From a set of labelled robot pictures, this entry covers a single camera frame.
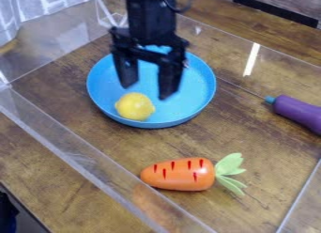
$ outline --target toy eggplant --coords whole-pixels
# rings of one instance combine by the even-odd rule
[[[190,192],[209,189],[217,180],[236,195],[245,195],[244,183],[228,177],[245,172],[242,161],[241,153],[226,155],[216,165],[205,158],[177,159],[148,166],[140,179],[156,188]]]
[[[321,135],[321,107],[298,101],[286,95],[277,98],[266,96],[266,103],[272,105],[276,114],[300,123]]]

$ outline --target orange carrot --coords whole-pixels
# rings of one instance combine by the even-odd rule
[[[213,185],[216,171],[208,159],[186,158],[151,165],[141,171],[140,178],[166,190],[202,191]]]
[[[156,188],[177,191],[202,191],[212,187],[216,179],[236,195],[245,195],[242,182],[229,176],[245,172],[240,168],[241,153],[226,155],[217,163],[205,158],[185,158],[155,163],[140,172],[140,179]]]

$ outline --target transparent container wall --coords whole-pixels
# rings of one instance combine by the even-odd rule
[[[85,82],[92,66],[109,53],[109,35],[15,80],[0,93],[1,110],[156,230],[274,232],[317,164],[321,143],[274,115],[253,93],[300,96],[300,90],[309,91],[316,84],[312,77],[320,68],[261,47],[245,76],[253,42],[184,17],[178,18],[178,34],[218,78],[213,101],[180,126],[131,128],[92,103]],[[268,83],[277,73],[292,73],[292,65],[301,69],[294,73],[308,75],[298,92],[289,84]],[[317,102],[317,95],[309,94],[310,99],[302,100]],[[193,156],[214,163],[236,151],[245,157],[246,172],[234,177],[248,185],[245,197],[218,184],[208,191],[185,193],[155,191],[139,181],[140,170],[152,163]]]
[[[306,185],[290,207],[289,214],[277,233],[321,231],[321,161],[316,166]]]
[[[116,22],[123,0],[104,0]],[[24,22],[16,39],[0,48],[1,81],[11,82],[108,33],[96,0]]]

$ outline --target purple eggplant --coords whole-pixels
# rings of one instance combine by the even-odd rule
[[[266,103],[272,104],[276,114],[289,118],[321,135],[321,107],[298,101],[286,95],[277,98],[266,96]]]

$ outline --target yellow ball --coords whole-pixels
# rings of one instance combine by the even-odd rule
[[[149,98],[140,93],[125,94],[116,103],[116,109],[121,117],[137,121],[144,121],[156,112]]]

